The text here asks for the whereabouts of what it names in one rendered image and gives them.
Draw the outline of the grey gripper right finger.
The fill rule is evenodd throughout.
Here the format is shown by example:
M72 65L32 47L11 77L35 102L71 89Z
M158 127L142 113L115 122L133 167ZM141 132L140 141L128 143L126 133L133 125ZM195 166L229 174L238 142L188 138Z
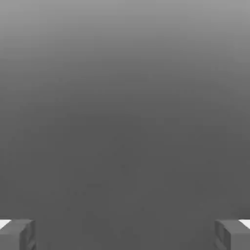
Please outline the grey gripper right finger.
M216 220L215 250L250 250L250 219Z

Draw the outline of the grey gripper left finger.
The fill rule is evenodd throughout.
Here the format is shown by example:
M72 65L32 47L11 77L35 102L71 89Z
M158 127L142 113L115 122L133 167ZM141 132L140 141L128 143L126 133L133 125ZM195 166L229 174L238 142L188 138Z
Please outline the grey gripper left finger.
M36 221L0 219L0 250L37 250Z

